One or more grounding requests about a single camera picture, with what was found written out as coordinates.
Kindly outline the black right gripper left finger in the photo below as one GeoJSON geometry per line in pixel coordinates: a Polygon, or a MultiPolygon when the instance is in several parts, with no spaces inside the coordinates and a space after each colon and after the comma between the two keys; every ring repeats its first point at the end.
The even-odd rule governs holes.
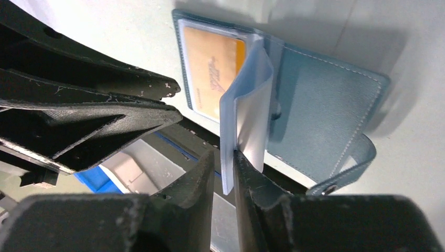
{"type": "Polygon", "coordinates": [[[20,201],[1,251],[209,251],[215,154],[148,194],[42,194],[20,201]]]}

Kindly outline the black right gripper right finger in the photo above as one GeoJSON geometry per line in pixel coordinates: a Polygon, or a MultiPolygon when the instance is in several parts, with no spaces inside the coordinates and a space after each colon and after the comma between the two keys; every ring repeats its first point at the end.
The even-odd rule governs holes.
{"type": "Polygon", "coordinates": [[[234,152],[241,251],[441,251],[420,208],[399,195],[285,191],[234,152]]]}

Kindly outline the blue leather card holder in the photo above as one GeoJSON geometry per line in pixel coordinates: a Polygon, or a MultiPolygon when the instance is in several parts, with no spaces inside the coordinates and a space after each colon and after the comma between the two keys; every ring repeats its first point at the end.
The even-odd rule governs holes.
{"type": "Polygon", "coordinates": [[[183,28],[234,36],[247,44],[244,63],[220,98],[215,121],[224,194],[234,187],[234,150],[258,171],[266,153],[279,158],[315,183],[310,195],[329,194],[361,177],[376,156],[364,129],[389,85],[387,77],[251,27],[179,9],[172,16],[190,109],[183,28]]]}

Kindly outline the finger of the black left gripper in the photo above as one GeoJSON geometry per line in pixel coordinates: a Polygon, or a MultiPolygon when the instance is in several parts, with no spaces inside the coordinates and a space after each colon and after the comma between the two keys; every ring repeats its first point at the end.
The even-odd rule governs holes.
{"type": "Polygon", "coordinates": [[[72,174],[182,119],[163,102],[1,70],[1,157],[72,174]]]}
{"type": "Polygon", "coordinates": [[[152,100],[180,92],[177,81],[113,59],[1,1],[1,68],[69,85],[152,100]]]}

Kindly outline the gold VIP card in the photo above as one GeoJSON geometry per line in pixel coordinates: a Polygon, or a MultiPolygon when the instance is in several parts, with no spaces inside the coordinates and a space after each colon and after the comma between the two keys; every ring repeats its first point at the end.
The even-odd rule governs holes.
{"type": "Polygon", "coordinates": [[[183,53],[192,109],[213,120],[220,118],[220,98],[229,89],[246,58],[240,38],[184,27],[183,53]]]}

